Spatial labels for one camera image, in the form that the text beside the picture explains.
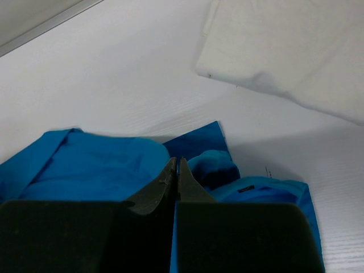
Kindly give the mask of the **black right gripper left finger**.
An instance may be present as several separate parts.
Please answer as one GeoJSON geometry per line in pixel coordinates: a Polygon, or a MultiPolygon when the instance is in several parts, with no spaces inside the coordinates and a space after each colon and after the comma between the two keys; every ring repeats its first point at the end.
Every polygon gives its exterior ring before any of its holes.
{"type": "Polygon", "coordinates": [[[168,272],[176,159],[121,202],[1,205],[2,272],[168,272]]]}

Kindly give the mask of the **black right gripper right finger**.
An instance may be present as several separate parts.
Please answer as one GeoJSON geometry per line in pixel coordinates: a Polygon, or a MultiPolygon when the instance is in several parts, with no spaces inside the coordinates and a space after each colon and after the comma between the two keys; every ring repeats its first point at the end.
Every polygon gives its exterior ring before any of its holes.
{"type": "Polygon", "coordinates": [[[181,159],[174,272],[324,272],[309,186],[244,177],[208,190],[181,159]]]}

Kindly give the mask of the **blue t shirt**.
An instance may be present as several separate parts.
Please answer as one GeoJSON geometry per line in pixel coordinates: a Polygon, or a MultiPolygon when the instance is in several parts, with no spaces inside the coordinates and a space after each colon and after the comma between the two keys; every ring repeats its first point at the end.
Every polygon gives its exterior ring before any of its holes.
{"type": "Polygon", "coordinates": [[[11,200],[121,202],[152,182],[176,159],[176,198],[181,159],[196,169],[195,179],[214,190],[240,176],[218,123],[211,123],[166,143],[122,138],[80,129],[49,131],[1,164],[1,205],[11,200]]]}

